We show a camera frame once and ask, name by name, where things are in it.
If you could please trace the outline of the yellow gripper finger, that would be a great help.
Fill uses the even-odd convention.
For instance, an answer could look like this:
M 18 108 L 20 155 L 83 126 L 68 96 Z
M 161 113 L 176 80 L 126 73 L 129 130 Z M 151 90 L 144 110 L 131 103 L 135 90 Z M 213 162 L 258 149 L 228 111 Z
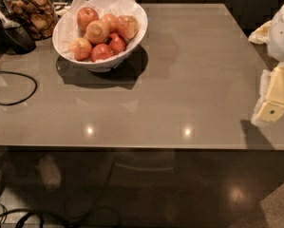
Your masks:
M 284 62 L 272 71 L 264 69 L 260 77 L 259 99 L 251 123 L 263 127 L 277 122 L 284 115 Z

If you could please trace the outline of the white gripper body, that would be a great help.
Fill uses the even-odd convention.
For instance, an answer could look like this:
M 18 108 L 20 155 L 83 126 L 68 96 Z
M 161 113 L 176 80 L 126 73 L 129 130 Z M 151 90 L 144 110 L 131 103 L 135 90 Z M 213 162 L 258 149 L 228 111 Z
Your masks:
M 279 62 L 284 62 L 284 5 L 271 22 L 267 50 L 271 57 Z

